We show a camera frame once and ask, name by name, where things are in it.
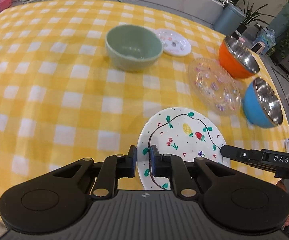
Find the small white floral plate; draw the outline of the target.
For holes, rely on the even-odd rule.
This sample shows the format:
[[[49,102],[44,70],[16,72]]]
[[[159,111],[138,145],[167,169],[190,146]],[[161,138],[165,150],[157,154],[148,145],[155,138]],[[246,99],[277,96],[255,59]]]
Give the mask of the small white floral plate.
[[[163,52],[171,56],[187,56],[192,47],[189,41],[176,31],[169,29],[156,29],[154,33],[163,43]]]

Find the blue steel bowl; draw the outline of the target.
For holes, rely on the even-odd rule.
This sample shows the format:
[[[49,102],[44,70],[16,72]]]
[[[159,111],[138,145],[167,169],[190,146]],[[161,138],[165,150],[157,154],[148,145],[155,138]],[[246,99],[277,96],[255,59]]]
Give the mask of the blue steel bowl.
[[[278,127],[283,122],[278,96],[261,77],[255,78],[246,89],[243,111],[251,124],[261,128]]]

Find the clear glass floral plate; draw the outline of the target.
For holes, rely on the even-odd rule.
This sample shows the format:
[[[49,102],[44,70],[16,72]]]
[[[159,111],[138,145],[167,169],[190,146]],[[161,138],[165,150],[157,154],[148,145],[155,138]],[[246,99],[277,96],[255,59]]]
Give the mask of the clear glass floral plate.
[[[235,115],[241,107],[232,76],[213,59],[200,58],[188,65],[189,85],[202,103],[218,115]]]

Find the orange steel bowl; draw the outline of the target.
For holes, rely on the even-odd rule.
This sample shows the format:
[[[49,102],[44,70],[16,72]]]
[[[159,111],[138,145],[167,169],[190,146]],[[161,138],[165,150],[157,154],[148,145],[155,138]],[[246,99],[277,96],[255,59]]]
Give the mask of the orange steel bowl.
[[[251,51],[232,36],[226,36],[219,47],[220,65],[235,79],[258,74],[260,68]]]

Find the green ceramic bowl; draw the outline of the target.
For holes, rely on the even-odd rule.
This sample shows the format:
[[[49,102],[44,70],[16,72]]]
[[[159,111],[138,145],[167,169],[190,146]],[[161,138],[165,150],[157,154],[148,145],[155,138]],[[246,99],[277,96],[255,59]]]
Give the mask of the green ceramic bowl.
[[[163,44],[153,31],[133,24],[110,29],[105,48],[113,66],[126,72],[143,71],[163,53]]]

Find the white fruit-painted plate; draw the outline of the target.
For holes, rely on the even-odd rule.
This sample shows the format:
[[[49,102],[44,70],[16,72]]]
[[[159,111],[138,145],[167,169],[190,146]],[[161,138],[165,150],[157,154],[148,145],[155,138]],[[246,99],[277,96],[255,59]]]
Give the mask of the white fruit-painted plate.
[[[144,189],[170,189],[169,179],[152,175],[150,146],[155,145],[160,154],[177,155],[184,161],[204,157],[229,167],[230,159],[220,153],[225,144],[217,126],[204,115],[183,107],[159,111],[147,121],[138,138],[138,173]]]

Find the yellow checkered tablecloth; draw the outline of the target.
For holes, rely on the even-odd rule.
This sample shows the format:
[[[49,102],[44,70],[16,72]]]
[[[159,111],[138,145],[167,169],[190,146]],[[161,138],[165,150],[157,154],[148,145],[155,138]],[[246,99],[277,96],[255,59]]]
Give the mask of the yellow checkered tablecloth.
[[[163,54],[143,72],[123,72],[105,49],[106,33],[121,24],[177,31],[192,51]],[[1,12],[0,196],[83,157],[126,153],[147,120],[168,107],[200,112],[231,145],[284,150],[287,122],[262,129],[243,112],[219,116],[190,90],[187,66],[217,59],[223,38],[180,16],[118,2],[57,0]]]

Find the grey-blue trash bin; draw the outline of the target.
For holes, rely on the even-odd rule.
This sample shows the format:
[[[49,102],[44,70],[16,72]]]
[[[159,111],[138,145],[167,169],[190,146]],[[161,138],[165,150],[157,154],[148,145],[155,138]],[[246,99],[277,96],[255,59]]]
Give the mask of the grey-blue trash bin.
[[[213,29],[226,36],[230,36],[236,31],[245,18],[246,15],[240,8],[231,3],[227,3],[223,12],[213,24]]]

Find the green potted plant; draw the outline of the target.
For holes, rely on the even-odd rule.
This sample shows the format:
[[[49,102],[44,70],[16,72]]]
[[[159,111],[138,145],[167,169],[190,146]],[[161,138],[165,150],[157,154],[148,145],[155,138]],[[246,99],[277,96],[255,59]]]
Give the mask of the green potted plant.
[[[252,22],[259,21],[259,22],[268,24],[264,20],[261,20],[260,16],[268,16],[271,18],[275,18],[275,16],[273,16],[273,15],[265,14],[265,13],[261,12],[261,10],[264,7],[267,7],[268,4],[264,4],[260,7],[258,7],[257,9],[253,9],[255,3],[251,4],[249,2],[249,0],[243,0],[243,5],[244,5],[243,14],[245,15],[245,19],[241,22],[241,24],[237,28],[237,32],[239,32],[240,34],[242,34],[247,29],[247,26]]]

